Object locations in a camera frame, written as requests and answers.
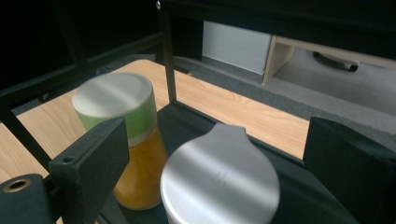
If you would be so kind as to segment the white-lid jar brown spice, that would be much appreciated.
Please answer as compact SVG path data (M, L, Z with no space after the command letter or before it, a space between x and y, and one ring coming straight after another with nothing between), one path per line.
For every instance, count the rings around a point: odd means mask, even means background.
M169 224L270 224L280 184L243 127L218 123L172 153L161 195Z

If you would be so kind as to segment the black object under cabinet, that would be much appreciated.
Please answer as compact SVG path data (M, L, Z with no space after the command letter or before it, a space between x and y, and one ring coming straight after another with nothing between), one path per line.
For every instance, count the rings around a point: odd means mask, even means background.
M348 72L356 72L360 66L359 61L349 61L317 51L313 52L313 57L318 63Z

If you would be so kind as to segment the green-lid jar orange spice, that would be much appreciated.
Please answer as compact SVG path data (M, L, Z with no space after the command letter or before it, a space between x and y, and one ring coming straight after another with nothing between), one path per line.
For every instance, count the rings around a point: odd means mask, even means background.
M167 153L149 79L128 72L94 77L76 90L72 105L87 130L108 119L125 118L130 159L114 188L114 196L132 210L150 209L160 203L160 180Z

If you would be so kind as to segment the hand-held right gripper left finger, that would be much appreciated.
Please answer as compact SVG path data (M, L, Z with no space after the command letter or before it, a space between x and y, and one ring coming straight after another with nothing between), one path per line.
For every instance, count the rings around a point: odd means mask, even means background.
M93 224L129 162L123 118L103 121L49 162L65 199L64 224Z

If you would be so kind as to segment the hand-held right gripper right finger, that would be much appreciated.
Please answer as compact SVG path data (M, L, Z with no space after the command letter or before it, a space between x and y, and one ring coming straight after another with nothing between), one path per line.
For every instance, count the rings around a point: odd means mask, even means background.
M360 224L396 224L396 152L328 119L312 118L305 167Z

